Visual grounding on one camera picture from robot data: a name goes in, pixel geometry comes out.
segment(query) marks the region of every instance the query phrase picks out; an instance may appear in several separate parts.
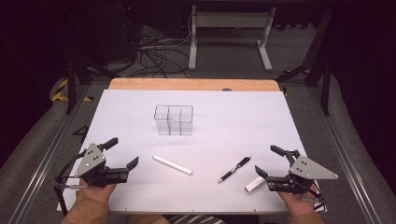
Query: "clear plastic box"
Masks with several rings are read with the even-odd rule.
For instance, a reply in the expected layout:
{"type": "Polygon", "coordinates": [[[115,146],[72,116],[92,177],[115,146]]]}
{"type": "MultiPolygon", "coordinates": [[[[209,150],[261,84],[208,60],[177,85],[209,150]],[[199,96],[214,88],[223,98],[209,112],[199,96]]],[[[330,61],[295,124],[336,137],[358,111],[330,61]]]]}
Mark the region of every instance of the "clear plastic box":
{"type": "Polygon", "coordinates": [[[159,135],[192,135],[191,105],[157,105],[154,119],[159,135]]]}

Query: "dark background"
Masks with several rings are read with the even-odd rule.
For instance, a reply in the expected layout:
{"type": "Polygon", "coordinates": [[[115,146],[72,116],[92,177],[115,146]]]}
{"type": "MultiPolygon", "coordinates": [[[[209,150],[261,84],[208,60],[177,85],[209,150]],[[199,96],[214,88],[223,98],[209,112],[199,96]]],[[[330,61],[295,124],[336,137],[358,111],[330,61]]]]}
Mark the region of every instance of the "dark background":
{"type": "MultiPolygon", "coordinates": [[[[351,8],[334,14],[328,33],[332,38],[324,44],[331,46],[332,74],[361,141],[395,192],[391,173],[396,156],[393,9],[390,1],[353,2],[351,8]]],[[[160,22],[152,16],[141,16],[141,21],[180,35],[187,24],[184,10],[189,9],[176,8],[178,13],[169,17],[167,11],[160,22]]],[[[274,25],[317,25],[321,15],[280,8],[274,25]]],[[[100,61],[104,56],[101,45],[95,39],[91,42],[85,52],[100,61]]],[[[51,107],[50,89],[64,76],[66,63],[80,49],[78,43],[84,40],[58,5],[40,0],[0,3],[0,165],[51,107]]]]}

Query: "white marker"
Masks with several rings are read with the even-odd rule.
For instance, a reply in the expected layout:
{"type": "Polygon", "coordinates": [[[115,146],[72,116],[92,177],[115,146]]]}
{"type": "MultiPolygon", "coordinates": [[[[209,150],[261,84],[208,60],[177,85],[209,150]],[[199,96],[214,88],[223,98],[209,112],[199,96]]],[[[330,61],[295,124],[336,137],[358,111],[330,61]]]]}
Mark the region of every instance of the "white marker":
{"type": "Polygon", "coordinates": [[[257,188],[259,185],[261,185],[262,183],[265,182],[265,179],[262,178],[261,176],[257,177],[255,180],[253,180],[252,182],[250,182],[250,184],[248,184],[245,187],[245,190],[247,191],[247,193],[251,192],[252,190],[254,190],[255,188],[257,188]]]}
{"type": "Polygon", "coordinates": [[[175,169],[177,169],[177,170],[179,170],[179,171],[181,171],[183,173],[186,173],[188,175],[192,175],[192,171],[191,170],[189,170],[187,168],[184,168],[184,167],[182,167],[180,165],[174,164],[171,161],[167,161],[166,159],[163,159],[163,158],[161,158],[159,156],[154,155],[154,156],[152,156],[152,159],[154,159],[155,161],[160,161],[163,164],[166,164],[166,165],[168,165],[170,167],[173,167],[173,168],[175,168],[175,169]]]}

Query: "black cable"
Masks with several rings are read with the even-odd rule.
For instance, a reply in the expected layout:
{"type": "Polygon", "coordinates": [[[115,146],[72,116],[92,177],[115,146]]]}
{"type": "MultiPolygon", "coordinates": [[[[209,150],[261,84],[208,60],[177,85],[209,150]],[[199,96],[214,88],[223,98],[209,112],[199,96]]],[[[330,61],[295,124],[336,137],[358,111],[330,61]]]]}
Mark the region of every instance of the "black cable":
{"type": "Polygon", "coordinates": [[[62,191],[62,185],[64,184],[65,179],[67,180],[68,177],[70,176],[64,176],[64,172],[69,168],[70,165],[72,165],[76,160],[79,158],[82,158],[85,155],[85,152],[87,149],[85,149],[83,152],[79,153],[77,156],[75,156],[71,161],[69,161],[66,166],[62,169],[62,171],[59,173],[57,177],[55,177],[55,184],[53,185],[53,190],[55,191],[55,194],[58,198],[59,204],[62,208],[62,212],[64,216],[67,215],[67,208],[66,208],[66,203],[64,202],[64,193],[62,191]]]}
{"type": "Polygon", "coordinates": [[[142,62],[141,64],[142,64],[142,66],[144,66],[144,68],[141,68],[141,69],[138,69],[136,71],[133,71],[131,74],[128,75],[128,77],[135,77],[135,76],[139,76],[139,75],[150,74],[150,73],[152,73],[152,70],[150,71],[149,69],[154,69],[156,67],[159,68],[159,70],[156,71],[157,73],[162,71],[162,73],[165,73],[165,74],[175,74],[175,73],[181,73],[181,72],[184,73],[184,71],[188,68],[188,67],[186,67],[186,68],[183,69],[177,63],[174,63],[173,61],[170,61],[170,60],[168,60],[168,59],[166,59],[164,57],[160,57],[161,60],[158,63],[156,63],[155,59],[153,58],[153,56],[155,56],[157,58],[159,57],[159,55],[152,55],[151,52],[143,52],[142,53],[143,59],[146,60],[146,58],[150,58],[155,63],[155,65],[149,66],[149,65],[147,65],[147,63],[143,64],[143,62],[142,62]],[[165,66],[168,63],[175,64],[179,68],[179,70],[177,70],[177,71],[165,71],[164,68],[165,68],[165,66]]]}
{"type": "Polygon", "coordinates": [[[158,68],[160,69],[160,71],[163,73],[163,76],[164,76],[164,77],[168,77],[168,76],[165,74],[165,72],[161,69],[160,65],[157,64],[157,63],[155,62],[155,60],[154,60],[153,58],[151,58],[151,56],[148,55],[148,57],[151,59],[152,62],[154,62],[154,63],[157,65],[157,67],[158,67],[158,68]]]}
{"type": "MultiPolygon", "coordinates": [[[[167,34],[161,34],[161,33],[157,34],[157,32],[150,32],[150,33],[144,34],[140,40],[145,41],[145,43],[140,44],[140,47],[144,48],[144,47],[151,47],[153,45],[157,46],[158,42],[165,40],[165,38],[167,38],[167,37],[172,37],[172,36],[167,35],[167,34]],[[150,36],[149,34],[156,34],[156,36],[154,38],[152,38],[152,36],[150,36]]],[[[182,43],[182,42],[180,42],[181,40],[184,40],[184,39],[181,39],[181,38],[175,39],[173,42],[168,43],[168,45],[180,44],[180,43],[182,43]]]]}
{"type": "MultiPolygon", "coordinates": [[[[132,38],[129,36],[130,32],[132,32],[132,25],[131,23],[128,22],[128,20],[126,19],[126,15],[125,15],[125,11],[123,10],[122,6],[120,4],[118,4],[119,8],[120,8],[120,14],[121,17],[123,18],[123,22],[124,22],[124,27],[126,28],[127,31],[127,37],[129,38],[129,41],[131,42],[131,44],[134,44],[132,41],[132,38]]],[[[103,61],[105,61],[105,59],[102,57],[102,54],[99,53],[99,51],[96,49],[96,47],[92,44],[92,42],[90,41],[90,39],[87,37],[87,35],[85,34],[85,32],[80,28],[79,24],[76,22],[76,20],[74,19],[74,17],[70,14],[70,12],[67,10],[67,8],[61,4],[62,9],[64,10],[64,12],[67,14],[67,16],[69,17],[70,21],[72,21],[76,27],[76,29],[79,31],[79,33],[82,35],[82,37],[88,42],[88,44],[91,46],[91,49],[93,49],[93,51],[95,52],[95,54],[101,58],[103,61]]],[[[134,48],[131,49],[131,56],[134,56],[134,48]]],[[[127,70],[128,68],[130,68],[132,65],[134,64],[134,60],[131,59],[127,64],[125,64],[124,66],[120,67],[120,68],[116,68],[116,69],[108,69],[110,72],[112,73],[120,73],[123,72],[125,70],[127,70]]],[[[103,73],[99,72],[96,70],[92,71],[89,70],[90,73],[92,75],[101,75],[103,73]]]]}
{"type": "MultiPolygon", "coordinates": [[[[177,53],[180,53],[181,55],[183,55],[184,57],[186,57],[187,59],[189,59],[189,56],[188,56],[187,54],[185,54],[185,53],[183,53],[183,52],[181,52],[181,51],[179,51],[179,50],[175,50],[175,49],[164,49],[164,51],[173,51],[173,52],[177,52],[177,53]]],[[[143,56],[143,55],[148,55],[148,57],[150,57],[150,56],[149,56],[150,54],[153,54],[153,55],[154,55],[155,52],[150,52],[149,50],[145,50],[145,51],[142,52],[142,56],[143,56]]],[[[139,75],[143,75],[143,76],[144,76],[144,75],[146,75],[146,74],[158,73],[158,72],[160,72],[160,71],[161,71],[163,74],[178,74],[178,73],[183,73],[184,76],[187,77],[187,75],[186,75],[186,73],[185,73],[185,71],[189,68],[187,65],[183,68],[183,67],[181,67],[179,64],[177,64],[177,63],[175,63],[175,62],[173,62],[173,61],[171,61],[171,60],[168,60],[166,57],[164,57],[164,56],[162,56],[162,55],[155,54],[155,56],[156,56],[156,57],[160,57],[160,58],[162,58],[163,60],[165,60],[165,63],[160,62],[160,63],[156,63],[156,65],[153,65],[153,66],[147,66],[147,64],[142,64],[142,60],[140,60],[139,62],[141,63],[142,66],[144,66],[144,68],[132,72],[131,74],[128,75],[128,77],[136,77],[136,76],[139,76],[139,75]],[[166,70],[164,69],[164,66],[165,66],[167,63],[174,64],[175,66],[177,66],[177,67],[179,68],[179,70],[176,70],[176,71],[166,71],[166,70]],[[161,70],[158,70],[158,71],[148,71],[148,69],[155,68],[155,67],[159,67],[158,65],[160,65],[160,64],[163,66],[163,68],[161,68],[161,70]]]]}

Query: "white table surface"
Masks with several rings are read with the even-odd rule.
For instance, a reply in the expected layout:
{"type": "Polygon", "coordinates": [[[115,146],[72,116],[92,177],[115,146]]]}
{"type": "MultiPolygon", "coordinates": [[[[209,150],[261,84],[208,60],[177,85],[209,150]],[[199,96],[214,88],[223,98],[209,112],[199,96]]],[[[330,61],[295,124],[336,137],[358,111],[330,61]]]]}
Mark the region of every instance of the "white table surface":
{"type": "MultiPolygon", "coordinates": [[[[305,155],[281,91],[106,90],[81,151],[90,143],[102,144],[113,137],[119,143],[104,151],[106,166],[123,168],[139,157],[128,182],[118,184],[109,203],[110,211],[125,214],[286,212],[277,193],[266,184],[250,193],[245,186],[258,177],[255,165],[271,176],[288,173],[289,162],[272,152],[271,145],[298,149],[305,155]],[[192,135],[158,135],[156,105],[192,105],[192,135]],[[163,165],[153,155],[193,170],[193,174],[163,165]],[[218,184],[245,157],[251,160],[218,184]]],[[[77,183],[77,179],[68,181],[77,183]]],[[[66,189],[64,197],[70,209],[75,191],[66,189]]]]}

